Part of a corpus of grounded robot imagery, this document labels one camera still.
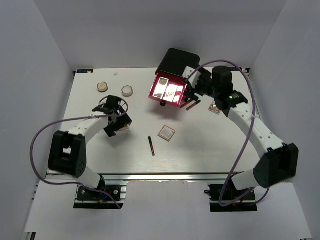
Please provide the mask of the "pink blush palette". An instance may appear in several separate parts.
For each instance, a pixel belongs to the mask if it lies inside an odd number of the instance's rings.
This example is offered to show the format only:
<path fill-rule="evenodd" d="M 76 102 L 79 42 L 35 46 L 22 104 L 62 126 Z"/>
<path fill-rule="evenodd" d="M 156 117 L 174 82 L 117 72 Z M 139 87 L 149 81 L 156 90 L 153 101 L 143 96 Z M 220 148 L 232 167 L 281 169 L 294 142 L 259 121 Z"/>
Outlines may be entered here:
<path fill-rule="evenodd" d="M 168 85 L 163 99 L 168 102 L 173 102 L 176 96 L 177 88 L 178 87 L 174 84 Z"/>

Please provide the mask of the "square palette label side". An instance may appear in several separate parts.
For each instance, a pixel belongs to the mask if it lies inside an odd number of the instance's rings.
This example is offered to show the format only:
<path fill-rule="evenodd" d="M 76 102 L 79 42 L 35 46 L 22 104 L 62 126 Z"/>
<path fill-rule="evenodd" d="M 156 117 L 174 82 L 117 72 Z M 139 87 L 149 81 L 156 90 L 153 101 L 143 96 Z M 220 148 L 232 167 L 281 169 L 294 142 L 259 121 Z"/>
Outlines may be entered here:
<path fill-rule="evenodd" d="M 167 142 L 170 142 L 175 133 L 176 131 L 173 128 L 164 125 L 157 134 L 157 136 L 162 138 L 163 140 L 166 140 Z"/>

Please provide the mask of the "multicolour small palette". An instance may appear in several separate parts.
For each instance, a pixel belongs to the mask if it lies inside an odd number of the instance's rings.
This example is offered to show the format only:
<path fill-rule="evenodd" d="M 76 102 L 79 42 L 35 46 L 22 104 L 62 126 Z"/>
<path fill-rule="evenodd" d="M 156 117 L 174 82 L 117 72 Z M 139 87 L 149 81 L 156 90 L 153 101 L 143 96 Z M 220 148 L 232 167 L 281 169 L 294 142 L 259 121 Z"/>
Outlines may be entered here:
<path fill-rule="evenodd" d="M 208 110 L 212 113 L 215 113 L 217 115 L 219 115 L 221 113 L 221 110 L 217 107 L 216 102 L 212 101 L 212 103 L 210 104 Z"/>

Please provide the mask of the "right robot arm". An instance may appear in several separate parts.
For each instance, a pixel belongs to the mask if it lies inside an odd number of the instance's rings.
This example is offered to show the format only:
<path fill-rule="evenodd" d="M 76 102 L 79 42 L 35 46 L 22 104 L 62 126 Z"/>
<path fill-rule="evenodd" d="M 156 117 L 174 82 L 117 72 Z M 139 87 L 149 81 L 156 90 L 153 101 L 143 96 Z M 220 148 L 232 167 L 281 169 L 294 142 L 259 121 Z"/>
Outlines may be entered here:
<path fill-rule="evenodd" d="M 216 66 L 212 72 L 204 68 L 195 70 L 187 66 L 182 74 L 189 91 L 194 94 L 212 97 L 217 108 L 249 137 L 249 141 L 260 158 L 251 169 L 231 177 L 225 188 L 226 195 L 236 200 L 245 189 L 269 188 L 296 176 L 299 149 L 294 143 L 286 144 L 253 114 L 253 106 L 239 91 L 234 90 L 233 75 L 229 67 Z"/>

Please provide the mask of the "pink drawer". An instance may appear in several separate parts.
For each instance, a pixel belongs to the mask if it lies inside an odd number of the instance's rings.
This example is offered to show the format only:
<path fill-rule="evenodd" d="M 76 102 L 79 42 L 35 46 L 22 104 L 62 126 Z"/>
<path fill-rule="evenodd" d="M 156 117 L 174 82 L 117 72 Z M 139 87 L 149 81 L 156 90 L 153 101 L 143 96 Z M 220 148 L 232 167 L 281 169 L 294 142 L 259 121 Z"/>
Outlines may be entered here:
<path fill-rule="evenodd" d="M 165 105 L 180 107 L 187 84 L 181 76 L 159 71 L 149 91 L 148 98 Z"/>

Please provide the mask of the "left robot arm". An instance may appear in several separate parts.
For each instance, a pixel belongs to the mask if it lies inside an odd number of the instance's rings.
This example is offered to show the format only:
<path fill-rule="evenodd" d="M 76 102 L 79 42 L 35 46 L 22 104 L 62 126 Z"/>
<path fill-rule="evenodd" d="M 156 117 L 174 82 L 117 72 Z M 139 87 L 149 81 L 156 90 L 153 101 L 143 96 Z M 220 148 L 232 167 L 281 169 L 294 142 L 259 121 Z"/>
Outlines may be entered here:
<path fill-rule="evenodd" d="M 105 196 L 103 177 L 87 166 L 87 144 L 100 131 L 111 138 L 132 120 L 127 114 L 128 104 L 120 97 L 109 95 L 92 110 L 92 115 L 67 131 L 54 133 L 49 153 L 48 168 L 73 177 L 88 188 L 88 193 L 99 200 Z"/>

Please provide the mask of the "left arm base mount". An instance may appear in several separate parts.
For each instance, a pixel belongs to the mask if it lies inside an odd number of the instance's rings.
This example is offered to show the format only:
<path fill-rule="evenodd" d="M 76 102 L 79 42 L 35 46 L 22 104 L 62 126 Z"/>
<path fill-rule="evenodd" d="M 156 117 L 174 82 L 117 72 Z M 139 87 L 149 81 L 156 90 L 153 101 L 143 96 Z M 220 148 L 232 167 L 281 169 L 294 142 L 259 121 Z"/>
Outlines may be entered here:
<path fill-rule="evenodd" d="M 125 181 L 106 180 L 101 192 L 79 186 L 76 189 L 73 208 L 87 210 L 120 210 L 126 199 L 127 184 Z"/>

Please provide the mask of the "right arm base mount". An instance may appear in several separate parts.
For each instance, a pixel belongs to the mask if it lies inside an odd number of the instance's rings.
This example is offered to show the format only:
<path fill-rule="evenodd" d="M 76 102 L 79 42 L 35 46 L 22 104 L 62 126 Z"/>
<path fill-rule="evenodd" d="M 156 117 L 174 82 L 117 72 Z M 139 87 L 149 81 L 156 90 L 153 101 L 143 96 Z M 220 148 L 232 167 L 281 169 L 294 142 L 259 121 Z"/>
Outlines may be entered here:
<path fill-rule="evenodd" d="M 209 206 L 210 211 L 212 213 L 232 213 L 232 212 L 257 212 L 257 204 L 256 204 L 256 195 L 255 192 L 252 190 L 249 192 L 245 197 L 241 198 L 240 200 L 236 201 L 235 203 L 222 207 L 219 204 L 219 197 L 222 191 L 223 185 L 222 184 L 211 184 L 208 185 L 208 189 L 204 190 L 203 193 L 209 196 Z M 245 190 L 236 190 L 234 187 L 228 186 L 223 194 L 222 202 L 227 203 L 231 200 L 240 197 L 244 194 Z"/>

